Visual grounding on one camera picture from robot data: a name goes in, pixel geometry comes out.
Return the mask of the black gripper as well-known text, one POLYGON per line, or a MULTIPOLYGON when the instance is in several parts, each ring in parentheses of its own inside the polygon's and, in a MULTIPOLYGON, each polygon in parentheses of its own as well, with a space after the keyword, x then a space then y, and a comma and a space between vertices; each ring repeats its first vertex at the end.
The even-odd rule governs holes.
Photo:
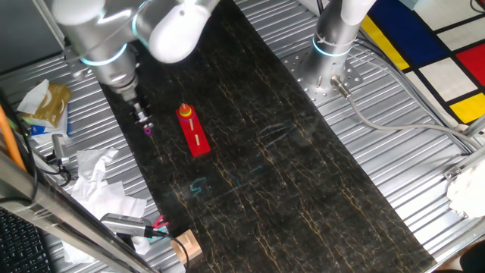
POLYGON ((130 99, 128 104, 133 108, 133 116, 136 124, 143 124, 144 130, 151 130, 154 127, 151 116, 151 106, 146 96, 139 95, 130 99))

